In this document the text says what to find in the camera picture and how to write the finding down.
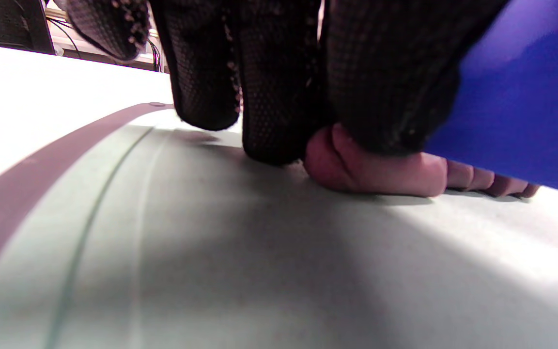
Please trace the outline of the person's left hand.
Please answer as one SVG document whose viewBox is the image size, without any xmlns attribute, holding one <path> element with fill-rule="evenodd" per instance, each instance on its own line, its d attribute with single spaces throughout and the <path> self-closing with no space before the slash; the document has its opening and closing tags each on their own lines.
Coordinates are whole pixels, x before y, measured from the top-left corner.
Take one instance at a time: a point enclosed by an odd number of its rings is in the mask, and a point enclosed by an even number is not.
<svg viewBox="0 0 558 349">
<path fill-rule="evenodd" d="M 242 115 L 246 153 L 304 157 L 339 123 L 368 152 L 420 152 L 451 114 L 468 51 L 506 0 L 68 0 L 69 23 L 122 61 L 153 20 L 173 103 L 224 130 Z"/>
</svg>

